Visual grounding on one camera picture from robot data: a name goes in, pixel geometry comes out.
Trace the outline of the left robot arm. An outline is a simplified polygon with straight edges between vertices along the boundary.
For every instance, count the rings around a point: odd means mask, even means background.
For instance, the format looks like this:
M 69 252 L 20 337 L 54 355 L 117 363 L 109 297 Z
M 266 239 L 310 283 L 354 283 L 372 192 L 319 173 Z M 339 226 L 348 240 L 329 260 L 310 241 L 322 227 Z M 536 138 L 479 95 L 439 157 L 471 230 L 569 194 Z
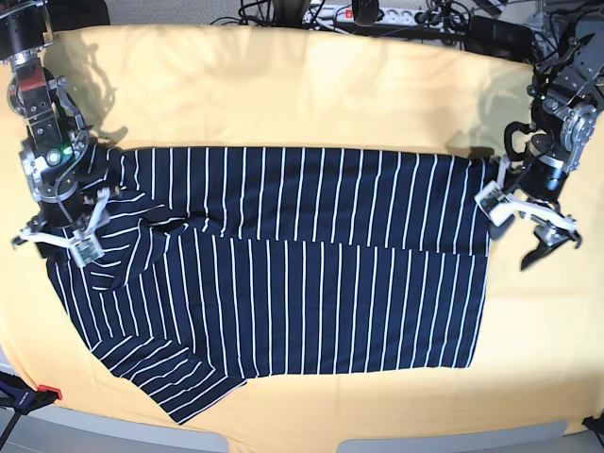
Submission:
M 576 30 L 567 27 L 555 54 L 534 67 L 527 87 L 529 123 L 512 122 L 504 131 L 495 196 L 500 213 L 489 218 L 495 239 L 517 217 L 535 223 L 537 246 L 522 258 L 521 270 L 566 243 L 582 243 L 559 198 L 603 112 L 603 29 L 583 35 Z

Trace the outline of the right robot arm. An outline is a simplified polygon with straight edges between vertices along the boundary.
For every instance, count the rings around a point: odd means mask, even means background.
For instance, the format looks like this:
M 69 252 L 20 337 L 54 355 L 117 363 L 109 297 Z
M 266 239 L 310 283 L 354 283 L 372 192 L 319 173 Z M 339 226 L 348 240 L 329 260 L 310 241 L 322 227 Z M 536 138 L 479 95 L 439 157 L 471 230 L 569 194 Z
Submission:
M 111 191 L 85 193 L 96 180 L 96 141 L 68 93 L 66 78 L 43 66 L 40 54 L 53 41 L 46 2 L 2 2 L 1 61 L 11 73 L 8 106 L 25 122 L 19 158 L 40 208 L 12 243 L 62 248 L 88 262 L 103 253 L 96 232 L 109 223 Z

